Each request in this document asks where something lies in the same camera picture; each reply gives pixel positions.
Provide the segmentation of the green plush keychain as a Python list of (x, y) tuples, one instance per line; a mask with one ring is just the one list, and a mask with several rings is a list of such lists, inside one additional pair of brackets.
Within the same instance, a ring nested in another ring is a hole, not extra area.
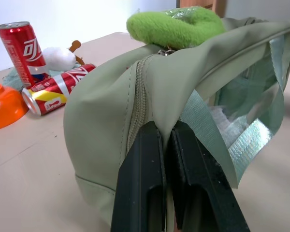
[(126, 27), (137, 41), (174, 50), (199, 46), (226, 31), (220, 17), (201, 6), (139, 12), (128, 18)]

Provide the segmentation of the red cola can lying down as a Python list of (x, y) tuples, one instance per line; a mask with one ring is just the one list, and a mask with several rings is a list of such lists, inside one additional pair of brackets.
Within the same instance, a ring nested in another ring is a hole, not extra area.
[(95, 68), (93, 64), (82, 65), (24, 88), (21, 95), (34, 114), (43, 116), (64, 106), (73, 88)]

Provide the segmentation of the orange plastic bowl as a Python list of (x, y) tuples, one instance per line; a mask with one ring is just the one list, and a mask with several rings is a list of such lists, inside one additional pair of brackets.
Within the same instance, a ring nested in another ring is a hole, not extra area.
[(28, 110), (19, 91), (0, 84), (0, 129), (18, 121)]

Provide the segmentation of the upright red cola can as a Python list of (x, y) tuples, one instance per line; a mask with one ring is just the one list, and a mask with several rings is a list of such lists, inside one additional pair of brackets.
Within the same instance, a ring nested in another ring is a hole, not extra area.
[(50, 77), (33, 27), (28, 21), (0, 25), (0, 38), (26, 88)]

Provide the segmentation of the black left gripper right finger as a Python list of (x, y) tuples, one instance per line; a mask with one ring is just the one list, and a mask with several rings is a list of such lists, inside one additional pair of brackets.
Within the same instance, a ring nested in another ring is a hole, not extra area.
[(169, 178), (181, 232), (250, 232), (221, 166), (181, 121), (169, 139)]

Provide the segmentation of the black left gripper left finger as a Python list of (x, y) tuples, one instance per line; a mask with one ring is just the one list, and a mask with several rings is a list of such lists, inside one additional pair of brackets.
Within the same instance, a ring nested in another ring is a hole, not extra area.
[(164, 232), (166, 174), (155, 123), (143, 125), (119, 172), (111, 232)]

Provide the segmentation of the white plush toy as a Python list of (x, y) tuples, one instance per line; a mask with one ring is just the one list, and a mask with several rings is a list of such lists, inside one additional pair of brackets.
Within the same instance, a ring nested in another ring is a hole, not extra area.
[(75, 55), (75, 51), (81, 47), (78, 40), (72, 42), (70, 48), (48, 47), (42, 54), (48, 69), (53, 71), (69, 71), (77, 64), (84, 65), (82, 58)]

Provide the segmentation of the green zip pouch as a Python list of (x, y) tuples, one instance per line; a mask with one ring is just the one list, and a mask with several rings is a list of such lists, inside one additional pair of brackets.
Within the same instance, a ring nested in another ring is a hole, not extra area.
[(74, 88), (64, 136), (84, 199), (111, 226), (119, 169), (139, 129), (153, 121), (166, 174), (165, 231), (177, 226), (169, 139), (189, 125), (232, 190), (284, 116), (290, 22), (223, 19), (227, 31), (201, 45), (165, 52), (145, 45), (97, 67)]

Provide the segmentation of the light green cloth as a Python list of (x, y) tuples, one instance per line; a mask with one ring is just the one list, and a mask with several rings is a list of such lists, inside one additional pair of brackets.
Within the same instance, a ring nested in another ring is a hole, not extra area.
[(9, 69), (9, 73), (2, 79), (2, 85), (16, 89), (19, 92), (21, 92), (24, 88), (24, 85), (15, 68)]

